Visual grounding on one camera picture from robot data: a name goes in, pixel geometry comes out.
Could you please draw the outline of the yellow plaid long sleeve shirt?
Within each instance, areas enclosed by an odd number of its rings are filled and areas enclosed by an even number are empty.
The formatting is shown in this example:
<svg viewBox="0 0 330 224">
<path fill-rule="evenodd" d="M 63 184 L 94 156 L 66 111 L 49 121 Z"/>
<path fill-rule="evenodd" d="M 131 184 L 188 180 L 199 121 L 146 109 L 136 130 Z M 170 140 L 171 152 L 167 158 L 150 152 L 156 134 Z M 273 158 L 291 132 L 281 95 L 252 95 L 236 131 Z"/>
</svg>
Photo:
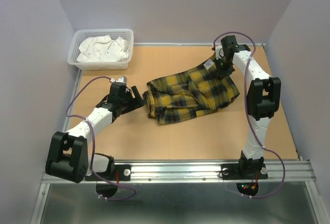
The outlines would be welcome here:
<svg viewBox="0 0 330 224">
<path fill-rule="evenodd" d="M 147 117 L 159 125 L 191 120 L 226 108 L 240 95 L 233 80 L 220 78 L 211 56 L 187 71 L 146 83 Z"/>
</svg>

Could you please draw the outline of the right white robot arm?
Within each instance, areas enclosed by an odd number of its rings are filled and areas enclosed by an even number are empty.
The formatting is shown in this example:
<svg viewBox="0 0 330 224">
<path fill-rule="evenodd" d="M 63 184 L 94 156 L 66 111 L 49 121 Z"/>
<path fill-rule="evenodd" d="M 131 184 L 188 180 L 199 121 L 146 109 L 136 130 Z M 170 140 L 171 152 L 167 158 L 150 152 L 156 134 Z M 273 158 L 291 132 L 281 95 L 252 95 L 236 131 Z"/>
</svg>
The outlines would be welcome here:
<svg viewBox="0 0 330 224">
<path fill-rule="evenodd" d="M 213 45 L 219 77 L 230 76 L 238 69 L 244 76 L 244 109 L 250 127 L 237 163 L 224 164 L 220 176 L 225 180 L 248 180 L 268 177 L 264 164 L 265 137 L 268 125 L 279 109 L 281 80 L 271 77 L 254 59 L 246 44 L 238 44 L 235 34 L 219 36 Z"/>
</svg>

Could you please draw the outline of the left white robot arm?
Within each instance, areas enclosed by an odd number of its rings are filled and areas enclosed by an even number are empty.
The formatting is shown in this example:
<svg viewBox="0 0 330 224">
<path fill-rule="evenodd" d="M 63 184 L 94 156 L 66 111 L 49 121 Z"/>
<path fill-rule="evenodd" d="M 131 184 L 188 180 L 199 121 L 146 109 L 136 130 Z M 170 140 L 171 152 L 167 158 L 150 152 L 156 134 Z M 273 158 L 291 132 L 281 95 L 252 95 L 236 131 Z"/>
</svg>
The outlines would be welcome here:
<svg viewBox="0 0 330 224">
<path fill-rule="evenodd" d="M 115 179 L 112 156 L 95 153 L 88 154 L 88 145 L 104 128 L 110 126 L 119 116 L 144 106 L 136 86 L 128 88 L 125 83 L 114 82 L 106 95 L 87 117 L 75 127 L 56 132 L 51 138 L 45 172 L 48 175 L 74 183 L 85 177 L 99 175 L 104 180 Z"/>
</svg>

